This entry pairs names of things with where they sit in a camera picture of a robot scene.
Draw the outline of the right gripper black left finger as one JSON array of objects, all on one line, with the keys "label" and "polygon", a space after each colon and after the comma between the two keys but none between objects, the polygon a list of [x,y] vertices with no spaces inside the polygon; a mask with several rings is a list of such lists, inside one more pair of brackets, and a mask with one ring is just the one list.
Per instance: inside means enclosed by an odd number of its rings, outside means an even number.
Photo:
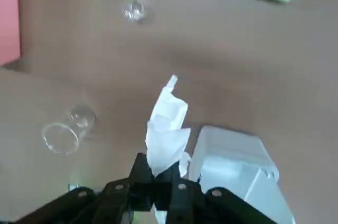
[{"label": "right gripper black left finger", "polygon": [[132,186],[152,180],[146,155],[138,153],[129,177],[108,182],[100,192],[83,186],[73,189],[14,223],[131,223]]}]

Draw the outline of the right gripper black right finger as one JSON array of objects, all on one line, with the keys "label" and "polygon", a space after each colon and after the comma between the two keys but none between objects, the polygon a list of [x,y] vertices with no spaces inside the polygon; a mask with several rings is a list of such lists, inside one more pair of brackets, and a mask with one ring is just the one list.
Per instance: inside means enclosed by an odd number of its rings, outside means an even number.
[{"label": "right gripper black right finger", "polygon": [[198,182],[180,177],[177,164],[161,173],[155,184],[165,193],[156,197],[155,205],[167,212],[166,223],[274,223],[225,188],[203,193]]}]

